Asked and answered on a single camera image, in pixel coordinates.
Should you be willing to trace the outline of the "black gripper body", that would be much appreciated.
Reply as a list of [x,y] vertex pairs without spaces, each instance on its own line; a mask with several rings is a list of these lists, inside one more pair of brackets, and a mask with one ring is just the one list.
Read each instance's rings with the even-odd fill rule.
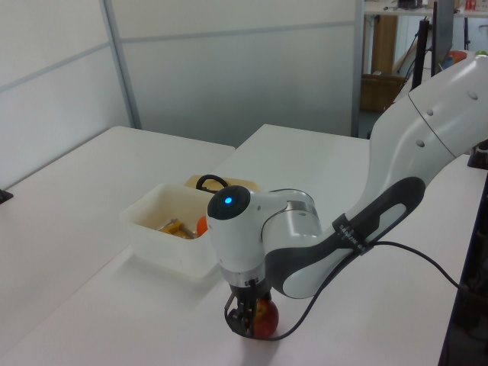
[[259,282],[248,287],[237,287],[230,285],[232,294],[236,297],[237,303],[255,303],[260,299],[271,300],[271,287],[265,282]]

